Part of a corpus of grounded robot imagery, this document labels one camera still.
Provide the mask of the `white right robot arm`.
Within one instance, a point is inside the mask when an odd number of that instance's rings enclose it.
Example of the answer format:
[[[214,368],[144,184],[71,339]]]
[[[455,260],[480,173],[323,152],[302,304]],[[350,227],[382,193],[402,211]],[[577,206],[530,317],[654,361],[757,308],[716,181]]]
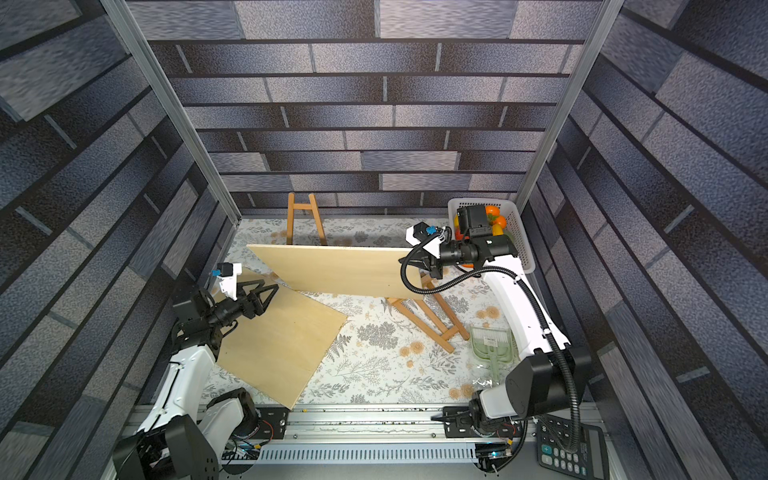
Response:
[[[509,323],[519,362],[499,385],[474,394],[467,418],[480,435],[490,435],[508,420],[544,420],[566,409],[570,421],[555,440],[569,452],[581,437],[580,404],[591,357],[576,347],[551,320],[527,274],[532,251],[513,206],[493,213],[486,205],[451,203],[453,226],[417,223],[406,231],[411,250],[401,258],[400,277],[417,295],[436,296],[479,276],[495,295]]]

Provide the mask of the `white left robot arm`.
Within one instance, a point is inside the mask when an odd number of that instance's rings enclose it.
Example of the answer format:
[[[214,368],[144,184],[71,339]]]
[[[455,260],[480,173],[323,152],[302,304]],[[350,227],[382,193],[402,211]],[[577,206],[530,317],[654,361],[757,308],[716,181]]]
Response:
[[[278,285],[241,282],[233,297],[220,301],[200,287],[176,297],[175,352],[150,413],[130,437],[120,440],[112,461],[119,479],[216,479],[224,453],[256,459],[250,442],[265,422],[243,388],[199,408],[204,384],[223,339],[240,318],[253,319],[269,307]]]

